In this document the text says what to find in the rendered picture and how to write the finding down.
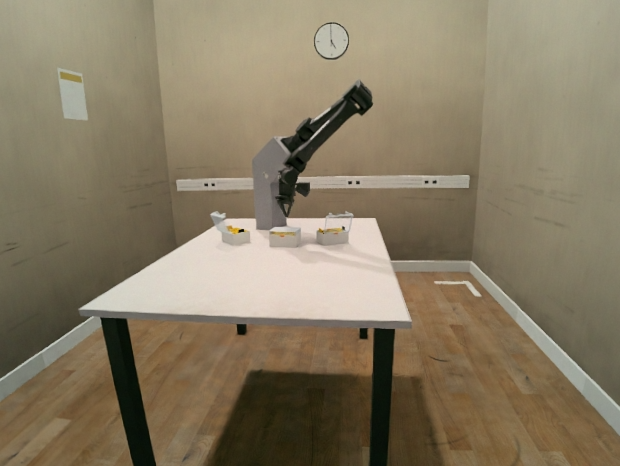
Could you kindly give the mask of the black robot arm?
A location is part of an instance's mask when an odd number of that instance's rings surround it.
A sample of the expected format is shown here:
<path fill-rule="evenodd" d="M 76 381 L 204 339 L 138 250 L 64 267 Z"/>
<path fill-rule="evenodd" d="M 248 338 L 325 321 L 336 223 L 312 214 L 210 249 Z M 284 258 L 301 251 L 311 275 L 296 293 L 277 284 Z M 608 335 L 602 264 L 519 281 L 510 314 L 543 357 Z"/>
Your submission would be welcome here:
<path fill-rule="evenodd" d="M 298 175 L 305 170 L 305 166 L 312 155 L 350 117 L 356 113 L 363 116 L 373 106 L 372 98 L 371 91 L 358 79 L 342 95 L 342 98 L 321 115 L 313 119 L 310 117 L 305 119 L 297 127 L 297 133 L 294 136 L 284 137 L 280 140 L 288 151 L 292 153 L 282 163 L 288 169 L 283 168 L 278 171 L 279 182 L 287 183 L 283 184 L 284 196 L 292 196 L 296 194 L 295 191 L 304 197 L 308 196 L 310 193 L 310 183 L 296 183 Z"/>

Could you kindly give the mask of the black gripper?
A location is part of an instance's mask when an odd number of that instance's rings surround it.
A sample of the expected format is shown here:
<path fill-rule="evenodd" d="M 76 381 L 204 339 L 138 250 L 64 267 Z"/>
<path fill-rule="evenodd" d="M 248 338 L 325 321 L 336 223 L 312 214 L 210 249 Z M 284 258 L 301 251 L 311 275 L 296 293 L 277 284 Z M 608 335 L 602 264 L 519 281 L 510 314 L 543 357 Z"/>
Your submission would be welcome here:
<path fill-rule="evenodd" d="M 278 199 L 277 203 L 280 206 L 284 216 L 288 217 L 289 214 L 290 214 L 290 211 L 292 209 L 292 206 L 294 204 L 294 201 L 295 201 L 295 199 L 293 199 L 293 197 L 296 196 L 296 194 L 294 194 L 292 196 L 284 196 L 283 184 L 287 184 L 287 183 L 284 183 L 284 182 L 279 183 L 279 195 L 275 196 L 275 199 Z M 287 213 L 285 211 L 284 204 L 288 204 L 289 205 Z"/>

